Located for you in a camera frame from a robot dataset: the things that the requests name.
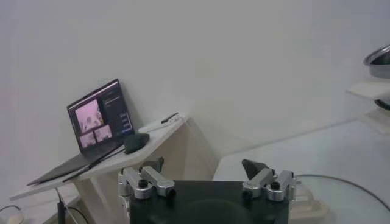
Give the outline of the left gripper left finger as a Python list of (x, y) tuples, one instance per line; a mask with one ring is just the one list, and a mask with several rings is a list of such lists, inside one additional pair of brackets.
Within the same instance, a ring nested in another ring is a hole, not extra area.
[(118, 173), (119, 195), (133, 195), (138, 200), (151, 198), (153, 191), (166, 198), (174, 195), (175, 182), (161, 174), (163, 165), (164, 158), (159, 157), (154, 161), (145, 161), (138, 170), (133, 167), (121, 169)]

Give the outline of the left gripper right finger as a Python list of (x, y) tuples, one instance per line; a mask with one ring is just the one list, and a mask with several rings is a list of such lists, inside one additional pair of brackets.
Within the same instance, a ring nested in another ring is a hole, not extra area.
[(292, 201), (296, 198), (296, 179), (292, 171), (276, 173), (265, 163), (243, 159), (247, 181), (243, 182), (243, 197), (254, 199), (265, 196), (270, 201)]

